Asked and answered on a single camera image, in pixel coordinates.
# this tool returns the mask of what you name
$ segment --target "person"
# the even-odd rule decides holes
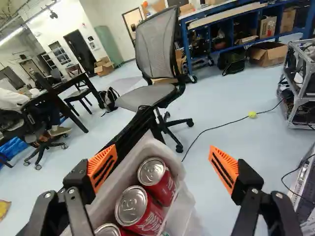
[[[18,111],[21,105],[29,100],[29,97],[26,95],[0,88],[0,109]],[[48,118],[48,132],[52,137],[69,133],[72,130],[71,128],[60,126],[60,111],[52,102],[46,101],[39,106],[35,106],[33,110],[36,115],[43,119]]]

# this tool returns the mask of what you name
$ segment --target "pipe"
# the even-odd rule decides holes
[[[30,18],[28,18],[26,21],[24,21],[24,24],[30,22],[32,19],[34,19],[36,16],[40,15],[41,13],[43,13],[46,10],[49,10],[49,8],[51,8],[53,5],[55,5],[57,3],[57,0],[52,0],[53,3],[50,5],[46,5],[44,8],[42,8],[39,12],[37,12],[36,14],[34,14],[33,16],[31,16]]]
[[[14,21],[16,21],[20,16],[19,16],[19,10],[21,10],[26,4],[28,4],[31,0],[27,0],[25,3],[23,3],[14,13],[13,15],[17,14],[13,19],[10,19],[6,21],[0,28],[0,32],[6,28],[8,25],[12,24]]]

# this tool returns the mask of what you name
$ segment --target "white shirt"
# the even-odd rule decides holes
[[[0,88],[0,109],[18,109],[20,107],[18,103],[24,104],[29,100],[26,95]]]

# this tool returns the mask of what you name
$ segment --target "jeans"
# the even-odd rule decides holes
[[[52,125],[60,125],[60,110],[52,102],[44,102],[38,104],[34,108],[34,114],[39,116],[39,119],[47,122],[47,128],[51,128]]]

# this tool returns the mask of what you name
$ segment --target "coca-cola can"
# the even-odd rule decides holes
[[[117,225],[112,223],[106,223],[101,225],[95,230],[96,236],[136,236],[133,232],[129,232],[119,228]]]
[[[162,207],[141,186],[127,188],[116,202],[115,218],[126,230],[156,236],[162,225]]]
[[[164,161],[152,157],[138,169],[138,180],[164,207],[169,207],[176,192],[175,181]]]

